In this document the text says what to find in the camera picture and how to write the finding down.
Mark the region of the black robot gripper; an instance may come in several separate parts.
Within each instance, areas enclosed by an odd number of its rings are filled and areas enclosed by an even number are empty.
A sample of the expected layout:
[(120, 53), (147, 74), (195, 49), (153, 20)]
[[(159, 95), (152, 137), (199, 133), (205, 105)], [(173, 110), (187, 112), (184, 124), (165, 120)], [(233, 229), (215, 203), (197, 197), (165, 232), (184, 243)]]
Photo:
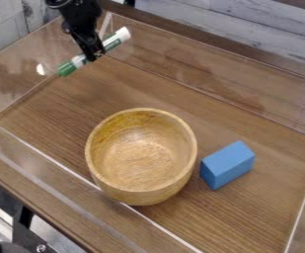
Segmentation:
[(46, 0), (48, 6), (58, 10), (62, 17), (62, 29), (69, 34), (78, 34), (78, 45), (93, 62), (105, 53), (104, 43), (96, 33), (98, 18), (102, 8), (98, 0)]

